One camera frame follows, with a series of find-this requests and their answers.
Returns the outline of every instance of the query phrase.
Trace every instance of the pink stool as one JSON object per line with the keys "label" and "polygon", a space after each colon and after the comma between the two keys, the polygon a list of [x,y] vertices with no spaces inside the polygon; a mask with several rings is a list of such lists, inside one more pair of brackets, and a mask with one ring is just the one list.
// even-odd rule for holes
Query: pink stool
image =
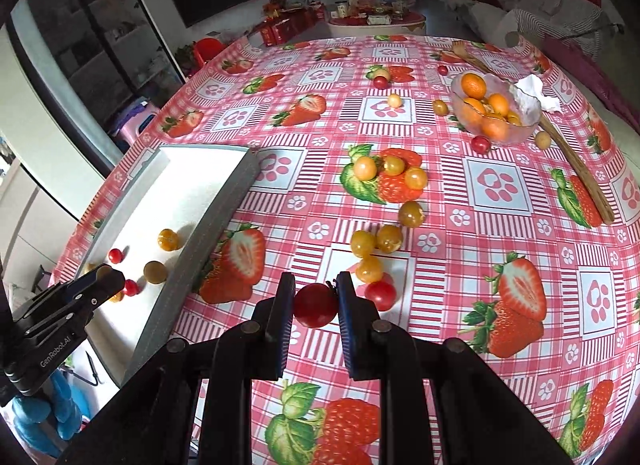
{"label": "pink stool", "polygon": [[123,140],[132,146],[149,122],[155,118],[160,109],[144,97],[127,106],[116,121],[111,137]]}

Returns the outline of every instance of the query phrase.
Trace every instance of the pink checkered tablecloth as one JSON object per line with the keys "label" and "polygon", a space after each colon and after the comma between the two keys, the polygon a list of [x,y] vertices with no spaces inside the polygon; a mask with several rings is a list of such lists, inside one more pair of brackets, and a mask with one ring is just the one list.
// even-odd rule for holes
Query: pink checkered tablecloth
{"label": "pink checkered tablecloth", "polygon": [[[427,211],[426,222],[414,230],[403,228],[399,251],[382,257],[402,294],[384,316],[415,337],[441,341],[456,336],[468,327],[463,318],[476,301],[495,300],[493,283],[485,277],[493,277],[496,265],[504,265],[510,252],[525,256],[543,283],[543,334],[514,356],[484,358],[551,434],[563,440],[577,463],[592,458],[616,434],[640,393],[640,334],[634,311],[640,289],[638,184],[584,96],[524,40],[505,51],[477,43],[468,43],[467,49],[507,79],[539,74],[543,92],[561,102],[562,112],[548,118],[596,177],[616,221],[612,226],[593,225],[597,221],[588,205],[579,203],[570,190],[574,172],[555,144],[541,152],[528,140],[486,156],[473,153],[470,135],[460,131],[455,118],[435,116],[431,105],[436,99],[450,104],[451,78],[470,69],[450,49],[450,39],[417,36],[325,39],[266,52],[245,39],[235,42],[174,95],[130,148],[82,217],[54,278],[73,278],[101,220],[158,146],[250,146],[262,173],[229,228],[251,223],[264,234],[263,278],[249,301],[208,305],[199,295],[189,295],[174,327],[175,334],[192,342],[220,336],[249,319],[255,304],[274,294],[282,271],[295,274],[298,288],[331,279],[356,262],[349,249],[354,230],[397,222],[399,204],[358,200],[340,184],[350,146],[371,144],[372,154],[388,147],[413,150],[422,155],[430,179],[418,200]],[[366,78],[377,64],[413,69],[413,80],[393,84],[393,91],[404,98],[399,112],[386,105],[391,89],[376,90]],[[441,64],[448,67],[447,76],[438,74]],[[326,100],[320,119],[272,125],[274,116],[309,93]],[[195,129],[166,120],[188,112],[203,114],[192,115]],[[569,194],[563,206],[558,187],[564,179]],[[469,340],[472,334],[461,337]],[[316,330],[294,320],[285,379],[287,384],[315,384],[309,390],[314,408],[344,397],[379,405],[376,383],[348,378],[337,320]],[[601,412],[587,413],[593,396],[611,391],[611,385]],[[266,429],[283,413],[284,387],[284,381],[255,383],[254,464],[306,464],[312,459],[313,441],[306,451],[297,447],[290,454],[273,442],[268,445]],[[436,427],[428,389],[427,396]],[[572,398],[576,409],[570,409]],[[596,415],[604,415],[604,425],[602,417],[598,425]],[[586,433],[585,419],[591,432],[601,428],[593,443],[580,436]],[[578,434],[573,439],[566,431],[571,424]],[[361,445],[373,463],[378,443]],[[437,458],[435,429],[434,445]]]}

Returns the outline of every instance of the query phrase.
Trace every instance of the wooden spatula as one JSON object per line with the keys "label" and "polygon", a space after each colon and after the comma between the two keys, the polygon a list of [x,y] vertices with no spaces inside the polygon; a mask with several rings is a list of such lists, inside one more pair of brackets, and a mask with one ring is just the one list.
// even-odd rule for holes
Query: wooden spatula
{"label": "wooden spatula", "polygon": [[[479,60],[479,58],[467,52],[464,42],[454,41],[453,53],[461,59],[467,61],[474,68],[478,68],[478,70],[480,70],[481,72],[491,73],[498,78],[502,78],[497,73],[492,71],[484,62]],[[587,188],[587,191],[593,199],[593,203],[595,204],[598,212],[600,213],[600,216],[602,217],[602,221],[604,221],[606,225],[611,225],[615,221],[613,209],[607,201],[607,198],[604,196],[602,189],[593,177],[593,174],[591,174],[591,171],[589,171],[584,162],[581,161],[580,157],[572,149],[572,147],[568,143],[566,143],[566,140],[564,140],[564,137],[560,134],[556,127],[543,114],[540,114],[540,127],[545,130],[549,134],[549,136],[551,136],[552,140],[562,151],[562,154],[564,154],[564,157],[567,159],[569,164],[571,164],[571,167],[574,168],[575,174],[577,174],[578,178],[582,180],[582,183]]]}

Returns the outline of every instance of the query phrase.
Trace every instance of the glass bowl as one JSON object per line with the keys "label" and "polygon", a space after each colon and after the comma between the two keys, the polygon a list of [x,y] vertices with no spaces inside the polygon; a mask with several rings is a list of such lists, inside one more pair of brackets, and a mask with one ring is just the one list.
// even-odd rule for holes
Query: glass bowl
{"label": "glass bowl", "polygon": [[494,93],[503,95],[509,103],[509,109],[519,116],[522,125],[487,117],[464,102],[467,95],[462,90],[460,81],[465,73],[476,72],[465,71],[456,75],[451,82],[451,106],[460,124],[472,135],[482,135],[497,146],[511,146],[527,140],[540,124],[540,101],[493,74],[476,73],[486,83],[485,97]]}

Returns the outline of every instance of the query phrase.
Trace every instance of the blue glove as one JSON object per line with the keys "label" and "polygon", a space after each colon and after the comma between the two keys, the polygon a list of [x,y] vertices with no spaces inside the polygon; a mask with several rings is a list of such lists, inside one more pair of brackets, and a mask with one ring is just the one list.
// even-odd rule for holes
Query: blue glove
{"label": "blue glove", "polygon": [[47,419],[53,411],[58,421],[58,435],[65,441],[78,431],[82,422],[82,415],[78,406],[71,398],[71,388],[62,372],[56,369],[50,376],[53,394],[50,402],[41,398],[16,397],[12,401],[15,419],[14,426],[18,435],[30,447],[49,456],[57,458],[60,451],[47,437],[39,424]]}

